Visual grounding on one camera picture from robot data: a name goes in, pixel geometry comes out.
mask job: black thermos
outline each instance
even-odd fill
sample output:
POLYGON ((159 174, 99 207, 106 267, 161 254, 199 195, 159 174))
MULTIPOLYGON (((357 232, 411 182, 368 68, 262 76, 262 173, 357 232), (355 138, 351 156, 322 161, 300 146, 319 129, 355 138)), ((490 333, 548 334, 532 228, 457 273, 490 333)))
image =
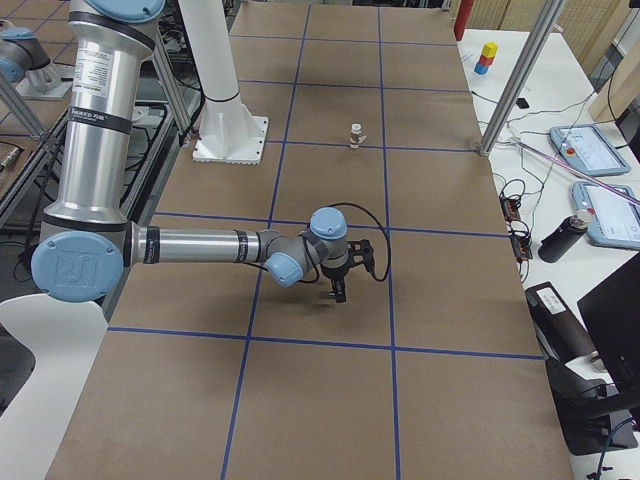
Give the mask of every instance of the black thermos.
POLYGON ((587 233, 594 213, 593 209, 579 210, 575 215, 565 218, 551 235, 542 240, 538 256, 549 263, 560 260, 560 257, 567 253, 582 235, 587 233))

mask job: white pillar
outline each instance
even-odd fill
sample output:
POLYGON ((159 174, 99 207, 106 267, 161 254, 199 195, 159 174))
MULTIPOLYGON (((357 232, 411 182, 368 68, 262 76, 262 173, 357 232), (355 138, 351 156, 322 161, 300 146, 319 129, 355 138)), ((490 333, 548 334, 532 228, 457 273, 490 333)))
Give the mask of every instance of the white pillar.
POLYGON ((189 43, 206 95, 193 159, 260 163, 269 120, 240 99, 222 0, 180 0, 189 43))

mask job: screen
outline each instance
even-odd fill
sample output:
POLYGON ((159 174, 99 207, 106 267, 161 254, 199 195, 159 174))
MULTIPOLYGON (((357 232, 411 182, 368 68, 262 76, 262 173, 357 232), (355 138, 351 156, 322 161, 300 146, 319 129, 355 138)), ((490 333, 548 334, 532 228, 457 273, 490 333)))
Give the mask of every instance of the screen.
POLYGON ((602 234, 609 240, 640 241, 638 211, 624 198, 601 187, 586 187, 591 205, 596 211, 602 234))
POLYGON ((619 168, 620 162, 592 127, 560 130, 567 147, 573 147, 589 170, 619 168))
MULTIPOLYGON (((578 301, 578 309, 620 392, 640 385, 640 255, 578 301)), ((640 421, 640 405, 631 409, 640 421)))

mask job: red object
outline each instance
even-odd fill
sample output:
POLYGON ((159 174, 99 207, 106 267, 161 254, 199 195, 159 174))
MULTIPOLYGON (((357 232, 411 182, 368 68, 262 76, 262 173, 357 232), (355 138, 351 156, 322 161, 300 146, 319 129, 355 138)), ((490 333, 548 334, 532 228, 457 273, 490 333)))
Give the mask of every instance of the red object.
POLYGON ((487 58, 484 55, 480 55, 480 65, 484 65, 485 67, 489 67, 491 65, 493 65, 493 60, 496 57, 491 57, 491 58, 487 58))
POLYGON ((462 40, 464 31, 467 28, 467 22, 471 17, 473 11, 473 3, 475 0, 462 0, 460 2, 460 8, 458 8, 458 16, 456 17, 456 24, 453 26, 453 33, 456 36, 456 40, 462 40))

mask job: white table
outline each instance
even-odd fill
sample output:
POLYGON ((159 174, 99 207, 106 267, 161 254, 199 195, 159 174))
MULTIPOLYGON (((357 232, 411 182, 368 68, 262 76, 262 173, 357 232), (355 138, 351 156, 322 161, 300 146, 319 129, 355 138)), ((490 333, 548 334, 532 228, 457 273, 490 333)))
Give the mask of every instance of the white table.
MULTIPOLYGON (((469 89, 497 101, 527 35, 528 33, 525 32, 467 30, 458 47, 469 89), (499 50, 489 72, 485 75, 478 75, 473 69, 479 59, 482 46, 486 42, 497 43, 499 50)), ((509 118, 515 119, 527 113, 542 110, 563 110, 565 107, 583 102, 592 92, 593 87, 566 42, 560 34, 554 33, 551 34, 520 94, 521 97, 527 99, 530 108, 522 110, 514 107, 509 118)), ((518 134, 523 131, 547 132, 551 127, 571 125, 576 121, 577 124, 592 123, 588 106, 594 98, 595 94, 589 98, 584 108, 583 104, 580 104, 562 113, 528 115, 522 120, 514 121, 511 123, 511 130, 505 127, 499 140, 507 141, 514 136, 514 133, 518 134)), ((486 122, 491 118, 495 104, 474 95, 474 107, 480 127, 484 130, 486 122)), ((613 123, 602 124, 600 127, 614 146, 626 144, 613 123)), ((521 139, 524 143, 547 154, 554 155, 555 153, 548 136, 523 133, 521 139)), ((621 176, 601 177, 601 180, 607 183, 628 185, 635 192, 640 193, 640 165, 628 147, 619 151, 631 165, 631 172, 621 176)), ((524 152, 523 158, 525 168, 544 179, 549 170, 550 162, 528 152, 524 152)), ((507 181, 514 178, 524 180, 527 192, 535 192, 540 188, 540 183, 522 169, 520 153, 515 146, 496 145, 489 161, 494 173, 502 175, 507 181)), ((528 288, 545 281, 552 282, 573 313, 582 321, 577 301, 637 252, 594 247, 587 242, 585 236, 578 240, 578 243, 557 263, 546 263, 537 258, 536 253, 541 240, 557 228, 565 217, 575 213, 575 206, 571 198, 571 186, 578 180, 580 179, 561 167, 554 166, 537 208, 535 208, 535 204, 538 196, 525 196, 520 214, 530 227, 533 226, 532 251, 534 259, 529 262, 530 270, 523 287, 528 288), (535 223, 532 215, 534 208, 535 223)), ((498 192, 502 189, 503 183, 496 176, 498 192)), ((519 193, 519 188, 518 185, 513 185, 506 193, 519 193)), ((604 378, 606 381, 611 381, 608 375, 593 371, 590 365, 579 359, 572 362, 570 367, 585 378, 604 378)), ((571 460, 575 478, 583 480, 586 475, 594 472, 597 468, 598 455, 572 457, 571 460)), ((604 472, 602 480, 637 478, 638 472, 640 472, 640 449, 609 452, 605 459, 605 465, 614 467, 614 470, 604 472)))

